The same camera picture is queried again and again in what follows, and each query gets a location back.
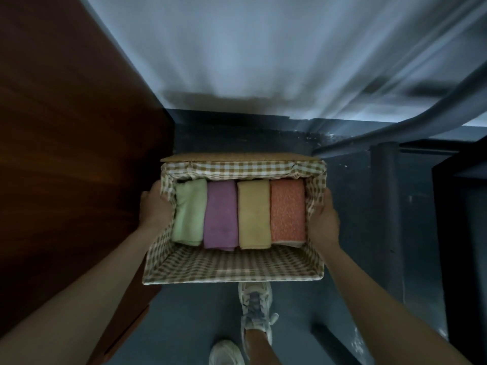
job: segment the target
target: gingham fabric lining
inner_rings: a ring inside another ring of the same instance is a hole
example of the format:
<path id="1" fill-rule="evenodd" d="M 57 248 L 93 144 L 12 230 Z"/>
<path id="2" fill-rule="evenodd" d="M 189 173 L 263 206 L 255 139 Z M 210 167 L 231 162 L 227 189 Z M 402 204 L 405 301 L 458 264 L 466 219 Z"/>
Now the gingham fabric lining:
<path id="1" fill-rule="evenodd" d="M 174 207 L 178 180 L 304 177 L 306 221 L 322 202 L 326 187 L 321 160 L 167 162 L 161 171 L 161 192 Z M 324 274 L 324 263 L 309 241 L 300 249 L 274 245 L 268 250 L 226 252 L 175 244 L 171 233 L 172 223 L 150 247 L 144 284 L 318 280 Z"/>

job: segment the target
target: floor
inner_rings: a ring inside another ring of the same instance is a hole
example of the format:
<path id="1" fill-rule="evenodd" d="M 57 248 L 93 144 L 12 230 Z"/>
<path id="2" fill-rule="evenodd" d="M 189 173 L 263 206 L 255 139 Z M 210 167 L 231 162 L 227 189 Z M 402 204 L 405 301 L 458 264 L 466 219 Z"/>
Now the floor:
<path id="1" fill-rule="evenodd" d="M 278 151 L 310 154 L 330 139 L 301 132 L 229 126 L 176 126 L 175 153 Z M 431 167 L 443 156 L 401 154 L 406 305 L 447 336 L 432 198 Z M 328 187 L 341 218 L 340 243 L 368 273 L 373 263 L 368 152 L 327 160 Z M 362 364 L 373 359 L 333 282 L 275 282 L 273 348 L 283 365 L 333 362 L 310 333 L 323 323 Z M 221 338 L 240 343 L 240 303 L 236 283 L 165 285 L 146 319 L 118 350 L 110 365 L 207 364 L 212 344 Z"/>

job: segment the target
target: pipe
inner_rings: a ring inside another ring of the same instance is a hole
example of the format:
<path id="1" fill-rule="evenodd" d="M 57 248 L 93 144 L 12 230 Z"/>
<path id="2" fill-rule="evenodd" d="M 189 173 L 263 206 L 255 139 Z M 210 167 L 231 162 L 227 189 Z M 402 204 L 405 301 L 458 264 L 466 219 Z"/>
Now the pipe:
<path id="1" fill-rule="evenodd" d="M 365 151 L 382 142 L 421 140 L 457 128 L 487 111 L 487 62 L 463 79 L 447 96 L 421 114 L 320 147 L 313 156 L 322 159 Z"/>

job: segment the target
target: white sneaker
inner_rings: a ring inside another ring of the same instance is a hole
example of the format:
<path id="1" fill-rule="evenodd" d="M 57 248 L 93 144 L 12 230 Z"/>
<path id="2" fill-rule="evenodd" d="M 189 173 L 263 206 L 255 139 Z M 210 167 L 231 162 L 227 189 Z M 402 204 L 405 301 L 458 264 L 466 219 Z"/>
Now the white sneaker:
<path id="1" fill-rule="evenodd" d="M 277 321 L 279 315 L 274 313 L 269 316 L 272 305 L 271 283 L 240 282 L 239 297 L 244 313 L 241 319 L 240 332 L 246 352 L 245 331 L 248 329 L 263 331 L 267 335 L 269 344 L 272 345 L 271 325 Z"/>
<path id="2" fill-rule="evenodd" d="M 218 342 L 210 352 L 210 365 L 245 365 L 238 346 L 229 340 Z"/>

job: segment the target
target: orange towel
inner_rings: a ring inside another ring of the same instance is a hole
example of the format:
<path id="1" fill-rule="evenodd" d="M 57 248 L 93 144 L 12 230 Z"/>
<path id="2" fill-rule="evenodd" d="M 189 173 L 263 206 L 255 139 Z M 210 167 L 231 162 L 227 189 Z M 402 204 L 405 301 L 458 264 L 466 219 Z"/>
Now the orange towel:
<path id="1" fill-rule="evenodd" d="M 271 180 L 272 243 L 300 247 L 306 242 L 303 179 Z"/>

